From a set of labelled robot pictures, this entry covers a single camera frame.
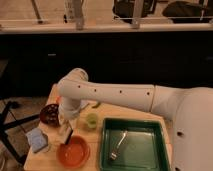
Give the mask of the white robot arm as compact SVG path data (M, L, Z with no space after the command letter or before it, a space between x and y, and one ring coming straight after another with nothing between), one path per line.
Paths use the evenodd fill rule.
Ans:
M173 122L171 170L213 171L213 88L94 83L81 68L61 78L57 88L61 124L79 116L84 100L160 115Z

